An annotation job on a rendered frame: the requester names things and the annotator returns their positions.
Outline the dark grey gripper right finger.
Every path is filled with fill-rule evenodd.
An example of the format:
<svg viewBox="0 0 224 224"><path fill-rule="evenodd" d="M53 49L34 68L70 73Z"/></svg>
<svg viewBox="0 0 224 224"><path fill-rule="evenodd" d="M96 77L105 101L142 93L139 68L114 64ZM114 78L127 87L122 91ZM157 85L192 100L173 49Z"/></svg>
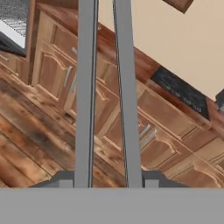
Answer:
<svg viewBox="0 0 224 224"><path fill-rule="evenodd" d="M186 185L168 179L161 171L142 171L143 188L177 188Z"/></svg>

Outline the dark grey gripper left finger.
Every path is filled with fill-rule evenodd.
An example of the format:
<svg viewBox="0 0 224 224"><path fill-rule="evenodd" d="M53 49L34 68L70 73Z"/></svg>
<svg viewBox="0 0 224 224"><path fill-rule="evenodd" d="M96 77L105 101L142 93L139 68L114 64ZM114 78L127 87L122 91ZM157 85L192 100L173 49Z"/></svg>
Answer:
<svg viewBox="0 0 224 224"><path fill-rule="evenodd" d="M39 182L32 186L33 188L48 187L48 188L73 188L74 187L74 172L73 171L58 171L52 178Z"/></svg>

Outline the grey metal tongs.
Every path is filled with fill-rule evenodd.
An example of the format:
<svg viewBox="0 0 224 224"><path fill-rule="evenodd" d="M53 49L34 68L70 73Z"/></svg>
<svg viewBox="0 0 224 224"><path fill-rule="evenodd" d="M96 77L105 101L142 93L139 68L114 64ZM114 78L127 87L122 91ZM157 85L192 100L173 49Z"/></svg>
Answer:
<svg viewBox="0 0 224 224"><path fill-rule="evenodd" d="M74 164L76 188L89 188L93 185L98 5L99 0L79 0ZM143 181L130 0L113 0L113 11L125 178L128 188L139 188L143 186Z"/></svg>

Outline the dark object on counter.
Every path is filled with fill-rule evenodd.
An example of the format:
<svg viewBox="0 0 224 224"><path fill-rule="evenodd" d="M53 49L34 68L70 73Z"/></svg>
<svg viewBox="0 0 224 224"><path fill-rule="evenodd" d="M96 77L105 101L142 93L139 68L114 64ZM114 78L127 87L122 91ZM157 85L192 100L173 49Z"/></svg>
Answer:
<svg viewBox="0 0 224 224"><path fill-rule="evenodd" d="M218 111L224 113L224 88L215 96Z"/></svg>

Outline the wooden cupboard door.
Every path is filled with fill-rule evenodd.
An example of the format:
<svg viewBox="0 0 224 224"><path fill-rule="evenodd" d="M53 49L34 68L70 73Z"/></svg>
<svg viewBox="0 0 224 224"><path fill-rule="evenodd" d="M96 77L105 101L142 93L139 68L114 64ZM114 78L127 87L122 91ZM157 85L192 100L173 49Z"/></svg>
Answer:
<svg viewBox="0 0 224 224"><path fill-rule="evenodd" d="M224 188L224 174L208 164L192 164L171 179L189 187Z"/></svg>
<svg viewBox="0 0 224 224"><path fill-rule="evenodd" d="M73 93L69 90L64 106L64 110L73 116L77 115L76 87L75 84ZM120 113L119 98L96 79L94 104L94 134L102 137L113 119Z"/></svg>
<svg viewBox="0 0 224 224"><path fill-rule="evenodd" d="M153 137L141 151L142 166L147 170L157 169L169 159L180 154L180 144L172 139Z"/></svg>
<svg viewBox="0 0 224 224"><path fill-rule="evenodd" d="M146 138L154 129L154 125L148 121L143 115L138 114L138 132L139 134L145 128L147 124L150 124L150 130L140 139L139 143L141 143L144 138ZM102 136L102 141L106 145L110 145L113 149L116 149L120 152L123 151L123 135L122 135L122 121L121 121L121 113L113 119L112 123L108 126L107 131Z"/></svg>
<svg viewBox="0 0 224 224"><path fill-rule="evenodd" d="M63 87L67 69L73 69ZM37 41L31 84L47 94L58 106L64 107L76 72L76 62L42 40Z"/></svg>

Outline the wooden drawer front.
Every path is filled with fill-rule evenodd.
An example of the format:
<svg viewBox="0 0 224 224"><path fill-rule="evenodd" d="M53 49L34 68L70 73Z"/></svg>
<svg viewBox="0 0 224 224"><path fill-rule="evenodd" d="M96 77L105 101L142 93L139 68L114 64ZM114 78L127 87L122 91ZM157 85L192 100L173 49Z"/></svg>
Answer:
<svg viewBox="0 0 224 224"><path fill-rule="evenodd" d="M182 139L196 128L178 109L139 81L136 83L136 93L139 109L175 137Z"/></svg>
<svg viewBox="0 0 224 224"><path fill-rule="evenodd" d="M42 39L69 57L77 60L77 55L72 52L72 47L75 47L77 50L77 37L52 18L45 15L42 18L42 27L44 28Z"/></svg>
<svg viewBox="0 0 224 224"><path fill-rule="evenodd" d="M117 68L102 54L97 54L97 79L112 92L118 91Z"/></svg>

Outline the black hob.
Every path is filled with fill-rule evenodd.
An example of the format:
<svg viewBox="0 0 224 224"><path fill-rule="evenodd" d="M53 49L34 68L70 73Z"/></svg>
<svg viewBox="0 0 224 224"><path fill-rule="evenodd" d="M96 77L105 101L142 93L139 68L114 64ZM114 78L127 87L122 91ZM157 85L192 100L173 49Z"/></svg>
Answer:
<svg viewBox="0 0 224 224"><path fill-rule="evenodd" d="M151 76L151 79L161 88L167 90L176 98L180 99L184 104L193 109L195 112L210 119L206 97L186 81L180 79L176 74L172 73L163 66Z"/></svg>

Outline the wooden cupboard run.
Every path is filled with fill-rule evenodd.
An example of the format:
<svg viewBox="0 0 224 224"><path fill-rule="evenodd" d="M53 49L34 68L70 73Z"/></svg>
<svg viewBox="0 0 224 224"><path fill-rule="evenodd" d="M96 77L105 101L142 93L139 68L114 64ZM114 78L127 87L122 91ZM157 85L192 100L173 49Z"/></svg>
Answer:
<svg viewBox="0 0 224 224"><path fill-rule="evenodd" d="M26 58L9 52L0 51L0 64L9 69L25 84L30 82L30 65Z"/></svg>

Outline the grey and black appliance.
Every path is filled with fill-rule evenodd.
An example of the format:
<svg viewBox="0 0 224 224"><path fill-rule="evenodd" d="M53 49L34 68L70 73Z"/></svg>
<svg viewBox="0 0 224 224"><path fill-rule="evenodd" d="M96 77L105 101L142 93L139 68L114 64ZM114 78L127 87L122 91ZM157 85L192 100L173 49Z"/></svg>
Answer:
<svg viewBox="0 0 224 224"><path fill-rule="evenodd" d="M0 0L0 50L25 57L30 0Z"/></svg>

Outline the wooden wall cupboard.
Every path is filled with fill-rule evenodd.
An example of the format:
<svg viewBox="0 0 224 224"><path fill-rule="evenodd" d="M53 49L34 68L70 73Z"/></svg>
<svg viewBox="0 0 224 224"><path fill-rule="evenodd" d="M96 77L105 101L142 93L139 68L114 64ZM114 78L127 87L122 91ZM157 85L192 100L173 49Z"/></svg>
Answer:
<svg viewBox="0 0 224 224"><path fill-rule="evenodd" d="M163 0L171 7L185 14L188 8L191 6L194 0Z"/></svg>

